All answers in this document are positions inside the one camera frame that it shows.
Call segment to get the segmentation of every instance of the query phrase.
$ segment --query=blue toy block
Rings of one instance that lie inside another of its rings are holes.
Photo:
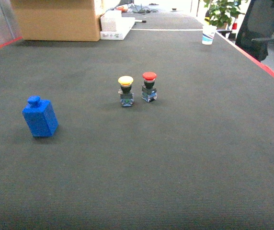
[[[58,126],[52,103],[40,100],[39,96],[31,96],[22,114],[33,137],[51,137]]]

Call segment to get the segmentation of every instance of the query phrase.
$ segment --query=green leaves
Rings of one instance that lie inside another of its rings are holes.
[[[208,7],[209,24],[217,27],[225,23],[231,25],[232,17],[237,18],[240,12],[241,0],[204,0],[205,7]]]

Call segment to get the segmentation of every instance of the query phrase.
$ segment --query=red table edge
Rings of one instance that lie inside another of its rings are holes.
[[[13,43],[13,42],[16,42],[16,41],[18,41],[18,40],[20,40],[20,39],[22,39],[22,37],[17,37],[17,38],[15,38],[15,39],[11,40],[10,42],[6,42],[6,43],[0,45],[0,48],[2,48],[2,47],[4,47],[4,46],[7,46],[7,45],[9,45],[9,44],[11,44],[11,43]]]
[[[246,51],[243,49],[239,48],[237,45],[226,39],[224,36],[222,36],[220,33],[217,33],[219,36],[221,36],[224,40],[226,40],[228,43],[230,43],[233,47],[235,47],[239,52],[241,52],[244,56],[246,56],[248,59],[250,59],[252,62],[254,62],[256,65],[258,65],[260,68],[265,70],[268,74],[270,74],[272,77],[274,77],[274,71],[270,69],[268,66],[265,64],[259,62],[255,58],[253,58],[250,54],[248,54]]]

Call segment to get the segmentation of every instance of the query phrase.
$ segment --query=white line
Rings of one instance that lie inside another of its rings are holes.
[[[145,31],[202,31],[203,29],[131,29],[131,30],[145,30]]]

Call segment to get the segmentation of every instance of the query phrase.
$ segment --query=table surface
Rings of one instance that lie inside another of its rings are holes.
[[[184,12],[135,17],[147,20],[135,29],[202,28]],[[132,30],[0,49],[0,229],[274,228],[274,78],[222,37],[201,40]],[[30,95],[52,101],[53,137],[32,137]]]

